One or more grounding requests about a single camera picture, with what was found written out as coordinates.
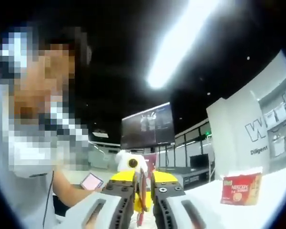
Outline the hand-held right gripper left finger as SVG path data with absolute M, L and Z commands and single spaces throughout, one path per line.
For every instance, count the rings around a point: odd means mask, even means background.
M 94 192 L 82 202 L 83 229 L 127 229 L 134 209 L 136 175 L 123 171 L 111 178 L 100 192 Z

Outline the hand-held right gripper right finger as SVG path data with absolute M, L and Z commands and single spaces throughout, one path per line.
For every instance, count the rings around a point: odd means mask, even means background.
M 172 174 L 155 171 L 151 179 L 153 215 L 159 229 L 215 229 L 216 213 L 208 203 L 186 193 Z

